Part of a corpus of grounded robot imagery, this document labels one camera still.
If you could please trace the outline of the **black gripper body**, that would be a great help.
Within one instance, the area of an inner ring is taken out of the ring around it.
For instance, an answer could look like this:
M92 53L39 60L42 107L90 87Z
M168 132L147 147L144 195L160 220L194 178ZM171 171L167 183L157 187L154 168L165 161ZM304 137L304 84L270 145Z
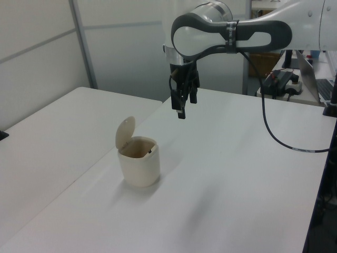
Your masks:
M186 87L189 92L197 92L200 80L195 61L187 62L184 65L170 64L170 72L172 80L176 83L173 88L171 81L169 81L171 90L183 90Z

